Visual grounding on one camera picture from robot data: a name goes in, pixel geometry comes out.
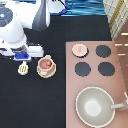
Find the round lid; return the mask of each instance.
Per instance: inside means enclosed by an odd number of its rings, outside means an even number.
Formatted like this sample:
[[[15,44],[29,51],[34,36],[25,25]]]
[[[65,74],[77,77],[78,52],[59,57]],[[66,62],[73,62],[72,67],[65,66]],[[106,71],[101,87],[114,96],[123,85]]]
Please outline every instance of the round lid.
[[[75,44],[72,48],[72,52],[75,56],[83,57],[88,53],[88,49],[83,44]]]

